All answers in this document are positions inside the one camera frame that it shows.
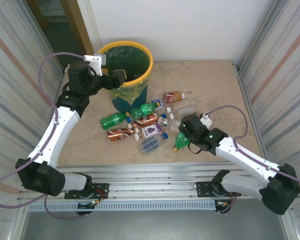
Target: green plastic bottle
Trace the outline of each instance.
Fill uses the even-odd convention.
[[[160,107],[159,102],[148,102],[138,107],[132,108],[130,113],[134,119],[139,119],[149,114],[152,114],[158,107]]]
[[[183,148],[189,144],[190,140],[186,136],[179,132],[175,138],[175,144],[173,146],[173,151],[178,152],[180,148]]]
[[[116,124],[122,123],[124,120],[128,123],[131,122],[131,118],[129,117],[129,112],[126,113],[115,113],[108,117],[102,118],[100,120],[101,126],[104,130],[107,130],[108,128],[113,127]]]

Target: robotic arm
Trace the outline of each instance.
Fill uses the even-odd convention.
[[[216,194],[222,196],[226,192],[242,193],[261,200],[272,212],[283,215],[300,193],[300,186],[298,182],[270,169],[297,177],[294,168],[289,164],[279,166],[267,161],[238,144],[241,151],[268,167],[252,161],[237,150],[234,140],[225,132],[218,128],[209,130],[211,124],[208,115],[198,118],[192,114],[182,119],[179,130],[201,151],[226,159],[252,176],[238,176],[228,170],[221,170],[212,179],[212,187]]]
[[[106,56],[104,54],[85,55],[84,61],[70,64],[68,69],[69,90],[65,90],[56,102],[58,119],[53,115],[36,148],[27,159],[20,158],[15,165],[17,169],[40,153],[34,162],[18,172],[26,189],[51,196],[57,196],[61,192],[70,190],[77,191],[82,197],[88,197],[92,193],[90,176],[82,173],[63,174],[55,168],[69,133],[89,104],[89,97],[97,94],[102,88],[117,89],[127,78],[124,70],[115,70],[110,76],[103,75],[101,67],[105,64]],[[56,123],[57,127],[53,138],[50,139],[44,150],[39,152]]]

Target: blue bottle cap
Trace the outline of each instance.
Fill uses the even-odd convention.
[[[163,137],[163,139],[167,139],[167,138],[168,138],[168,134],[163,133],[163,134],[162,134],[162,137]]]

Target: marble surface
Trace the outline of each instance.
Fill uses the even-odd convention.
[[[247,113],[237,78],[229,60],[155,62],[148,96],[158,91],[180,91],[197,101],[200,112],[209,112],[223,105],[235,105]],[[90,104],[69,134],[61,151],[58,166],[91,166],[121,164],[155,164],[182,162],[220,162],[224,159],[208,152],[191,153],[187,147],[174,152],[176,133],[166,129],[169,138],[148,155],[140,152],[141,141],[133,136],[109,142],[100,119],[116,112],[106,90],[90,97]],[[235,109],[223,109],[210,115],[212,128],[219,128],[234,137],[242,135],[245,121]],[[254,131],[249,121],[248,134],[238,141],[260,156]]]

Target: yellow rim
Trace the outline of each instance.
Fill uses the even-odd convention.
[[[133,46],[133,47],[136,47],[138,49],[141,49],[142,51],[145,52],[145,54],[148,56],[149,60],[150,60],[150,63],[149,63],[149,67],[148,69],[145,71],[145,73],[141,76],[141,77],[138,77],[137,79],[135,80],[132,80],[132,81],[128,81],[128,82],[125,82],[124,84],[122,84],[122,87],[129,87],[129,86],[132,86],[132,85],[135,85],[135,84],[138,84],[138,83],[141,83],[143,80],[146,79],[146,77],[149,76],[151,70],[152,70],[152,67],[154,65],[154,58],[152,57],[152,54],[151,52],[148,50],[148,48],[146,48],[145,46],[143,46],[142,44],[138,43],[138,42],[135,42],[135,41],[115,41],[115,42],[112,42],[112,43],[109,43],[107,45],[105,45],[104,47],[102,47],[98,53],[99,54],[103,54],[104,52],[106,52],[107,50],[109,49],[112,49],[114,47],[118,47],[118,46]]]

